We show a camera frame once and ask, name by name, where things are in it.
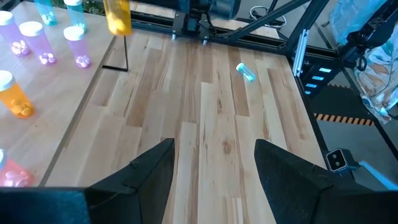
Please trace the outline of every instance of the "yellow bottle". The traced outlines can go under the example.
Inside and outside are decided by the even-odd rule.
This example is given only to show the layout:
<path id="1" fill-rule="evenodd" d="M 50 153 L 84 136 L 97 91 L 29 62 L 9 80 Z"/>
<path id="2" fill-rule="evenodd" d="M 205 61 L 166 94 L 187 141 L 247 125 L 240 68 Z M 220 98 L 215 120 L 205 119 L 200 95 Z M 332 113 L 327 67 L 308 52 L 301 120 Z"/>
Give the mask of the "yellow bottle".
<path id="1" fill-rule="evenodd" d="M 129 0 L 104 0 L 108 29 L 113 35 L 131 34 Z"/>
<path id="2" fill-rule="evenodd" d="M 21 90 L 11 72 L 0 70 L 0 101 L 18 118 L 34 114 L 34 107 Z"/>

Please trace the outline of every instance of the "orange cup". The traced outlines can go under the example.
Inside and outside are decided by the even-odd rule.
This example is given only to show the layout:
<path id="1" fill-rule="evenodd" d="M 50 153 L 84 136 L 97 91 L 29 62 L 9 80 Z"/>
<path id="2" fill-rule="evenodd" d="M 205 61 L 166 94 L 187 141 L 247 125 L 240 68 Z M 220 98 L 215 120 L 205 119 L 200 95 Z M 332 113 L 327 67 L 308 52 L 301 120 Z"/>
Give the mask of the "orange cup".
<path id="1" fill-rule="evenodd" d="M 1 187 L 29 187 L 33 184 L 33 175 L 11 159 L 0 149 L 0 186 Z"/>
<path id="2" fill-rule="evenodd" d="M 34 114 L 34 107 L 11 72 L 0 70 L 0 101 L 18 118 Z"/>

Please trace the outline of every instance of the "bottle cap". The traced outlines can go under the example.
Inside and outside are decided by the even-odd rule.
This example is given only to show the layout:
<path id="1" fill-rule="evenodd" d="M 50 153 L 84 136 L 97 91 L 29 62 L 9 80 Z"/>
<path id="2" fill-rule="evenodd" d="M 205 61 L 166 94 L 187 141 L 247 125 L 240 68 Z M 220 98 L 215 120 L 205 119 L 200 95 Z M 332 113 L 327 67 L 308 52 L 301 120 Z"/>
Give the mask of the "bottle cap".
<path id="1" fill-rule="evenodd" d="M 0 11 L 0 26 L 5 26 L 14 22 L 14 16 L 11 12 Z"/>
<path id="2" fill-rule="evenodd" d="M 43 25 L 36 21 L 24 22 L 19 25 L 21 34 L 27 37 L 35 37 L 44 33 Z"/>
<path id="3" fill-rule="evenodd" d="M 11 72 L 0 70 L 0 91 L 8 90 L 15 83 Z"/>
<path id="4" fill-rule="evenodd" d="M 0 149 L 0 170 L 6 166 L 7 154 L 3 149 Z"/>
<path id="5" fill-rule="evenodd" d="M 67 5 L 67 6 L 78 6 L 81 4 L 81 0 L 63 0 L 63 2 Z"/>
<path id="6" fill-rule="evenodd" d="M 78 26 L 70 26 L 63 30 L 63 36 L 70 41 L 81 40 L 84 38 L 84 34 L 85 30 Z"/>
<path id="7" fill-rule="evenodd" d="M 244 67 L 243 63 L 239 63 L 238 66 L 236 66 L 236 69 L 239 71 L 240 69 L 242 69 Z"/>

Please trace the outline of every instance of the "pill bottle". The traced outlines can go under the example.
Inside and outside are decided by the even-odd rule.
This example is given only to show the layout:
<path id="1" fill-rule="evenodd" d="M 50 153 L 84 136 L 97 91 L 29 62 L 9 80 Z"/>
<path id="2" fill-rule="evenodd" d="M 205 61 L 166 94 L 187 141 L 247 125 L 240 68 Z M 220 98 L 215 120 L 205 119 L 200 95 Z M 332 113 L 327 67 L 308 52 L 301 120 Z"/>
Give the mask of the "pill bottle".
<path id="1" fill-rule="evenodd" d="M 85 20 L 85 13 L 83 12 L 83 7 L 81 6 L 81 0 L 63 0 L 67 5 L 69 17 L 73 26 L 78 26 L 87 31 L 87 25 Z"/>
<path id="2" fill-rule="evenodd" d="M 236 70 L 240 72 L 249 82 L 253 82 L 256 79 L 256 75 L 243 63 L 239 63 L 239 65 L 236 66 Z"/>
<path id="3" fill-rule="evenodd" d="M 43 65 L 52 65 L 57 61 L 41 23 L 24 22 L 19 25 L 19 30 Z"/>
<path id="4" fill-rule="evenodd" d="M 29 187 L 33 175 L 7 158 L 5 150 L 0 149 L 0 187 Z"/>
<path id="5" fill-rule="evenodd" d="M 18 57 L 30 54 L 30 48 L 15 23 L 11 12 L 0 11 L 0 34 L 8 42 L 12 53 Z"/>
<path id="6" fill-rule="evenodd" d="M 46 26 L 57 25 L 57 18 L 55 18 L 54 8 L 51 0 L 34 0 L 36 8 Z"/>
<path id="7" fill-rule="evenodd" d="M 0 70 L 0 101 L 18 118 L 34 114 L 34 107 L 11 72 Z"/>
<path id="8" fill-rule="evenodd" d="M 84 39 L 84 30 L 78 26 L 70 26 L 63 30 L 63 35 L 68 40 L 76 65 L 80 68 L 89 67 L 91 62 Z"/>
<path id="9" fill-rule="evenodd" d="M 108 29 L 113 35 L 131 34 L 129 0 L 104 0 Z"/>

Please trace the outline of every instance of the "gray floor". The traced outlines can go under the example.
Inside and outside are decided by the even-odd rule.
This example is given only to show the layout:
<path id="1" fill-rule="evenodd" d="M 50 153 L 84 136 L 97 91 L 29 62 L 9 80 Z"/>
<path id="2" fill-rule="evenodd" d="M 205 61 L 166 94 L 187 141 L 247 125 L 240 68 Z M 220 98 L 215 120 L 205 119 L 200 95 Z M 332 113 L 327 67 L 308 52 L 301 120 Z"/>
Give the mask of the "gray floor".
<path id="1" fill-rule="evenodd" d="M 290 0 L 279 0 L 277 7 L 289 1 Z M 322 27 L 321 25 L 329 20 L 329 13 L 334 8 L 337 1 L 338 0 L 329 1 L 314 26 L 310 29 L 308 45 L 326 48 L 326 41 L 332 48 L 336 48 L 336 42 L 330 31 L 330 26 Z M 253 6 L 267 7 L 271 2 L 272 0 L 242 0 L 238 17 L 249 17 L 250 8 Z M 283 35 L 288 37 L 291 34 L 307 5 L 308 3 L 285 15 L 287 25 L 280 30 Z M 354 80 L 352 71 L 348 70 L 348 73 Z M 331 83 L 349 86 L 349 82 L 342 73 L 338 74 Z M 318 124 L 329 150 L 338 147 L 349 149 L 357 161 L 368 162 L 387 178 L 398 183 L 398 161 L 393 156 L 391 150 L 388 148 L 375 126 L 332 123 L 327 121 L 318 121 Z M 391 121 L 383 127 L 395 146 L 398 147 L 398 121 Z M 353 175 L 359 184 L 365 185 L 370 189 L 386 189 L 363 167 L 354 170 Z"/>

